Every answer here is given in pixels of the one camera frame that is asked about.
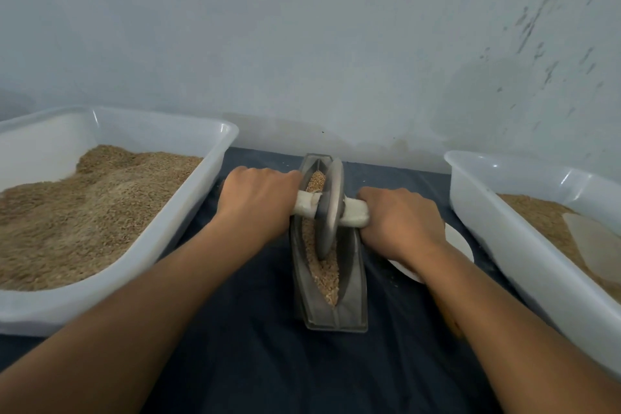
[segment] white handle grip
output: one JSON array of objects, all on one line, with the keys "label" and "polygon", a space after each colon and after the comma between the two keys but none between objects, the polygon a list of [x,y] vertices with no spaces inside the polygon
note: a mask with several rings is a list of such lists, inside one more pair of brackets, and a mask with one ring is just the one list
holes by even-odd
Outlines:
[{"label": "white handle grip", "polygon": [[[315,213],[317,213],[319,197],[321,197],[320,191],[315,193],[302,190],[298,191],[298,199],[296,200],[296,206],[293,208],[292,214],[314,219]],[[369,207],[366,205],[366,202],[354,198],[345,198],[345,210],[343,211],[343,216],[341,216],[338,225],[347,228],[364,228],[368,224]]]}]

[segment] person's left hand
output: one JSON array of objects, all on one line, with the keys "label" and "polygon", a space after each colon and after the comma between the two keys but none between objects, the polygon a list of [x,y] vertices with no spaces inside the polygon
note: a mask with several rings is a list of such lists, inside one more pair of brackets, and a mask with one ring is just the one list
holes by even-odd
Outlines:
[{"label": "person's left hand", "polygon": [[289,226],[301,180],[298,170],[283,174],[271,169],[237,167],[222,185],[215,218],[233,220],[244,228],[244,233],[257,238],[262,247]]}]

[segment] white plastic basin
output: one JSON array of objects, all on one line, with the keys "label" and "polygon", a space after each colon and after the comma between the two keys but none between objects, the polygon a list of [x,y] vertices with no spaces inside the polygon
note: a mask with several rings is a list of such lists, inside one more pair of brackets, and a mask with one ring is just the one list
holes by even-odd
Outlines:
[{"label": "white plastic basin", "polygon": [[225,121],[121,108],[54,108],[0,122],[0,191],[60,180],[98,144],[204,158],[125,254],[81,282],[36,292],[0,290],[0,332],[46,336],[144,270],[180,237],[220,171],[238,128]]},{"label": "white plastic basin", "polygon": [[451,205],[531,308],[621,377],[621,305],[497,193],[569,206],[621,234],[621,185],[536,159],[450,151]]}]

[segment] dark tablecloth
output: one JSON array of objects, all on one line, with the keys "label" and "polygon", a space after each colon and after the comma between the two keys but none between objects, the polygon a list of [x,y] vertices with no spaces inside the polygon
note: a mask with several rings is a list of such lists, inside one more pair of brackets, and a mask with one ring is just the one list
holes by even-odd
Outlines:
[{"label": "dark tablecloth", "polygon": [[[284,172],[301,161],[231,148],[220,177],[240,165]],[[433,199],[442,218],[472,247],[476,264],[513,293],[451,210],[449,175],[346,162],[345,193],[355,196],[365,185],[404,187]],[[180,244],[210,221],[216,205],[211,193]],[[426,287],[373,253],[365,251],[364,259],[368,332],[312,332],[294,317],[288,238],[264,248],[206,301],[144,412],[500,411],[472,350],[448,331]],[[40,340],[0,336],[0,370]]]}]

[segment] pile of grain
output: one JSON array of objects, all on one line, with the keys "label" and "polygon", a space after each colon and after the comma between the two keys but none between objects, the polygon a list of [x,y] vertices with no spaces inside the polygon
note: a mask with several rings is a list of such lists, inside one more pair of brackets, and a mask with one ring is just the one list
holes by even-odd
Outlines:
[{"label": "pile of grain", "polygon": [[59,182],[0,195],[0,289],[44,290],[111,265],[201,161],[97,146]]},{"label": "pile of grain", "polygon": [[[316,171],[311,177],[306,191],[321,191],[325,175]],[[302,218],[302,239],[306,247],[306,258],[313,280],[328,304],[336,306],[338,301],[338,262],[336,241],[325,260],[320,261],[315,252],[315,220]]]},{"label": "pile of grain", "polygon": [[521,217],[528,221],[534,229],[538,230],[543,237],[565,254],[569,260],[574,262],[591,280],[621,303],[621,285],[605,280],[591,272],[582,258],[573,237],[571,237],[570,230],[567,224],[565,224],[565,220],[563,220],[563,213],[575,213],[574,210],[558,203],[538,200],[526,195],[499,196]]}]

